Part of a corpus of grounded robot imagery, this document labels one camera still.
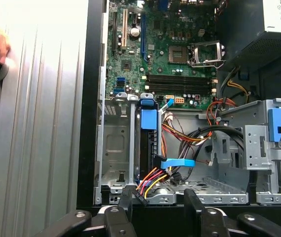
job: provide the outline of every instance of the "power supply unit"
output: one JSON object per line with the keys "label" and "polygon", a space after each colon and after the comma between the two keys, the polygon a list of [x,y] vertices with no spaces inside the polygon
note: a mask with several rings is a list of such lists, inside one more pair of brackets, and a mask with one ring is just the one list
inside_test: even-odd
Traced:
{"label": "power supply unit", "polygon": [[220,6],[224,70],[241,66],[251,72],[281,56],[281,0],[222,0]]}

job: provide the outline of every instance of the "chip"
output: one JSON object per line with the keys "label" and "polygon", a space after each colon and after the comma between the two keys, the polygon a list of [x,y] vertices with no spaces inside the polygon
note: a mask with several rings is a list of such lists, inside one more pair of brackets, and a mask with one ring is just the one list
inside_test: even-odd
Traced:
{"label": "chip", "polygon": [[188,52],[186,47],[182,46],[169,46],[169,63],[186,64]]}
{"label": "chip", "polygon": [[154,20],[154,29],[159,30],[160,29],[160,21]]}
{"label": "chip", "polygon": [[148,50],[155,50],[155,45],[154,44],[149,44],[148,45]]}
{"label": "chip", "polygon": [[130,60],[122,60],[122,70],[130,71],[132,69],[132,62]]}

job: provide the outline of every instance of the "open computer tower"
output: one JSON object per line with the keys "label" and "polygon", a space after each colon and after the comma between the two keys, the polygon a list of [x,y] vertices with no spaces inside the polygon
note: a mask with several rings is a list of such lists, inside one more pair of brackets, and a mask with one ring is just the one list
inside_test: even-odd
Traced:
{"label": "open computer tower", "polygon": [[79,206],[281,205],[281,1],[89,7]]}

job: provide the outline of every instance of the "black clamp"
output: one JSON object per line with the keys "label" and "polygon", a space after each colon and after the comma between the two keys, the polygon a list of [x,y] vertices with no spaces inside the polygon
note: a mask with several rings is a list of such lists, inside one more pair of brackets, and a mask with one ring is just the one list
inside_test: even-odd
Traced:
{"label": "black clamp", "polygon": [[281,226],[253,213],[232,220],[217,208],[205,208],[193,190],[184,191],[186,220],[194,237],[281,237]]}
{"label": "black clamp", "polygon": [[87,237],[136,237],[131,218],[132,188],[128,186],[123,189],[118,206],[109,206],[95,217],[88,211],[73,211],[35,237],[73,237],[78,234]]}

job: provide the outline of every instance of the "black plastic frame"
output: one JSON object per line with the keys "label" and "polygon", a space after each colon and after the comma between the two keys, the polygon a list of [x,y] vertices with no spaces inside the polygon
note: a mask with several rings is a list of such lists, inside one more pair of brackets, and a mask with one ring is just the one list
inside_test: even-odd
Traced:
{"label": "black plastic frame", "polygon": [[97,114],[102,45],[102,13],[106,0],[89,0],[86,33],[84,80],[82,90],[77,207],[93,205],[97,146]]}

